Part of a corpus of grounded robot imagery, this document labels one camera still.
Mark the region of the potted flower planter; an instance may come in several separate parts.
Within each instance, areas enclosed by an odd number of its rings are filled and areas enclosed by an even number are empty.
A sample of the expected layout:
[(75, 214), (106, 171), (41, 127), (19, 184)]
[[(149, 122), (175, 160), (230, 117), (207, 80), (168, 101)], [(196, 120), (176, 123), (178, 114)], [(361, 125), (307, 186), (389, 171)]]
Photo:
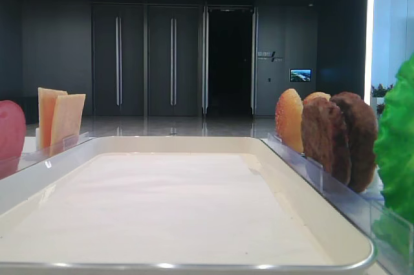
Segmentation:
[(393, 84), (384, 86), (381, 83), (377, 86), (371, 86), (371, 107), (380, 116), (385, 108), (385, 96), (392, 90)]

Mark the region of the dark brown meat patty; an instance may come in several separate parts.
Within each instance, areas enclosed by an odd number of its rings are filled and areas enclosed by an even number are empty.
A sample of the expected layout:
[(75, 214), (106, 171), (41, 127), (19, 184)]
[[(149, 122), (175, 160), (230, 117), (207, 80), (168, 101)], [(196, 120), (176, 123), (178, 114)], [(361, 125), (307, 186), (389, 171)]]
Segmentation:
[(351, 180), (348, 187), (363, 192), (372, 182), (376, 168), (373, 146), (378, 136), (378, 122), (373, 109), (355, 93), (342, 92), (331, 97), (342, 111), (348, 132)]

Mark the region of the red tomato slice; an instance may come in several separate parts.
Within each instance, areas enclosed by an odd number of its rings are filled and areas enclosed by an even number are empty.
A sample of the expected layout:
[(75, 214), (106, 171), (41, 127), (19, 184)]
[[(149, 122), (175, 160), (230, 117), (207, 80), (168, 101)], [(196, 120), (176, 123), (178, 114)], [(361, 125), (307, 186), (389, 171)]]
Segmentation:
[(1, 160), (19, 157), (26, 134), (22, 108), (10, 100), (1, 101)]

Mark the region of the right clear acrylic rack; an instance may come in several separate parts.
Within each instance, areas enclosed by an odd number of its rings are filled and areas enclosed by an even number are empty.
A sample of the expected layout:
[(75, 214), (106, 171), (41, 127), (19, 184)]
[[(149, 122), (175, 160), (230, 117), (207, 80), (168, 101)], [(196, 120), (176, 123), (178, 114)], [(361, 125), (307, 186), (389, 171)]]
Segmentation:
[(283, 162), (346, 220), (371, 238), (378, 249), (377, 263), (388, 274), (413, 274), (413, 224), (385, 206), (377, 184), (355, 193), (325, 172), (321, 164), (290, 149), (275, 134), (262, 140)]

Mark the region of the left clear acrylic rack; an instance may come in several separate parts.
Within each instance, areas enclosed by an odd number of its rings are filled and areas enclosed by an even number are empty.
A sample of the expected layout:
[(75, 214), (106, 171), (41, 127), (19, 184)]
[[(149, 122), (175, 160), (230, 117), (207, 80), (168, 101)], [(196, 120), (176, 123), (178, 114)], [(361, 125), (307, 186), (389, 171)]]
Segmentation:
[(89, 133), (86, 132), (78, 136), (64, 138), (59, 144), (48, 148), (33, 152), (23, 152), (19, 157), (1, 160), (1, 179), (5, 179), (41, 161), (49, 160), (51, 157), (72, 149), (90, 139)]

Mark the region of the wall mounted display screen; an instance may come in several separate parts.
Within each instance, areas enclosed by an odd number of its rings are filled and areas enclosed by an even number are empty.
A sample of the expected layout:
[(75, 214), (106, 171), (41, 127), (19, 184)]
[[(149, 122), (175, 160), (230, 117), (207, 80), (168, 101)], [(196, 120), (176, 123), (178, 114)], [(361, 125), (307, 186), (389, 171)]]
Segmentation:
[(312, 78), (311, 69), (291, 69), (289, 80), (291, 82), (310, 82)]

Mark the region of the orange cheese slice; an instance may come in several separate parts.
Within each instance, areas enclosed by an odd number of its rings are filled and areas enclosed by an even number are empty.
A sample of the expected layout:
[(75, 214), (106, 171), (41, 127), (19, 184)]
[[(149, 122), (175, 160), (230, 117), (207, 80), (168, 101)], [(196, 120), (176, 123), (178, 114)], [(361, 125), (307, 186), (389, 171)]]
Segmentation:
[(56, 100), (58, 96), (66, 95), (68, 95), (67, 91), (38, 88), (40, 149), (50, 146), (52, 119)]

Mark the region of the plain golden bun half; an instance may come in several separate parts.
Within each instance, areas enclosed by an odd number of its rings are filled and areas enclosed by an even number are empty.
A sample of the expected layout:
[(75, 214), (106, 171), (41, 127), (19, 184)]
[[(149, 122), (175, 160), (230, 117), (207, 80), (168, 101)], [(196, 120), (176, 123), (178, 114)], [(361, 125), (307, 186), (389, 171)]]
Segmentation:
[(329, 101), (331, 99), (331, 95), (324, 93), (324, 92), (314, 92), (311, 93), (310, 95), (308, 95), (304, 100), (303, 100), (303, 105), (308, 104), (309, 102), (311, 102), (313, 99), (316, 98), (323, 98), (326, 99), (327, 101)]

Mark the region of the sesame bun top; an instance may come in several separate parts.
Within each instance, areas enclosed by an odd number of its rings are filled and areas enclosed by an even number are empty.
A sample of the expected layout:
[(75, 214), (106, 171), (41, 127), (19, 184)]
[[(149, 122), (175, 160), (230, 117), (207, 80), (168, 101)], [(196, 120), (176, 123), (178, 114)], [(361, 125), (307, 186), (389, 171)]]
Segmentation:
[(288, 147), (303, 152), (301, 138), (303, 102), (295, 89), (284, 91), (276, 104), (276, 132)]

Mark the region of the white rectangular metal tray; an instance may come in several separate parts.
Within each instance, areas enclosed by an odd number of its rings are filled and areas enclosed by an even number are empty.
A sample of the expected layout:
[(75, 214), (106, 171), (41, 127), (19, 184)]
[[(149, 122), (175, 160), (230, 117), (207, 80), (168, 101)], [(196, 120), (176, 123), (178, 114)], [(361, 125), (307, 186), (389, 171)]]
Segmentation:
[(4, 262), (2, 274), (363, 274), (376, 258), (370, 238), (270, 149), (249, 137), (99, 137), (41, 161), (1, 181), (1, 234), (28, 210), (24, 204), (76, 168), (109, 154), (249, 154), (262, 163), (269, 187), (316, 238), (328, 265)]

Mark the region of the clear acrylic rack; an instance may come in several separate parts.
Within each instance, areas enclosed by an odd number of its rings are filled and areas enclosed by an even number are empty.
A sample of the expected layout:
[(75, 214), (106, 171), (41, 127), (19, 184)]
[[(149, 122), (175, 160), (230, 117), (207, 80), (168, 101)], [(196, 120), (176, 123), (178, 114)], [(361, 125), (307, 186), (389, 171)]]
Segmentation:
[(290, 149), (275, 134), (262, 140), (283, 162), (346, 220), (371, 238), (378, 249), (377, 263), (388, 274), (413, 274), (413, 224), (385, 206), (377, 184), (355, 193), (325, 172), (321, 164)]
[(41, 161), (49, 160), (51, 157), (72, 149), (90, 139), (89, 133), (86, 132), (78, 136), (64, 138), (59, 144), (48, 148), (33, 152), (23, 152), (19, 157), (1, 160), (1, 179), (5, 179)]

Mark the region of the green lettuce leaf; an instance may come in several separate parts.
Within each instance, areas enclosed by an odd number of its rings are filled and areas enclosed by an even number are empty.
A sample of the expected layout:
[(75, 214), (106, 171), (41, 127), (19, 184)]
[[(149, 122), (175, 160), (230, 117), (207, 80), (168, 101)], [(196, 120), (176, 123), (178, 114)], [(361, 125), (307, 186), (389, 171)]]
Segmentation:
[(396, 74), (384, 98), (374, 152), (385, 207), (413, 223), (413, 58)]

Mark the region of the white paper tray liner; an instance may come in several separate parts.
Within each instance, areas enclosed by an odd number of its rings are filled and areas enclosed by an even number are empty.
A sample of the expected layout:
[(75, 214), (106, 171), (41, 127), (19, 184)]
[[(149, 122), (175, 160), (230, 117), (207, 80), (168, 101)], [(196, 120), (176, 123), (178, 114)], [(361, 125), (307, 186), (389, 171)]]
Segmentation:
[(100, 155), (27, 201), (1, 260), (328, 265), (249, 154)]

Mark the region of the pale yellow cheese slice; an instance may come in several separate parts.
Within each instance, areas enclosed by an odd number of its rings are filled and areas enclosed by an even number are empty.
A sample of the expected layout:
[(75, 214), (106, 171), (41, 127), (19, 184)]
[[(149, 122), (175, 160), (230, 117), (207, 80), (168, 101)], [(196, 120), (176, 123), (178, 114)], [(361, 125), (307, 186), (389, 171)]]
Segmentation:
[(51, 150), (62, 151), (64, 146), (77, 143), (86, 94), (58, 96), (51, 128)]

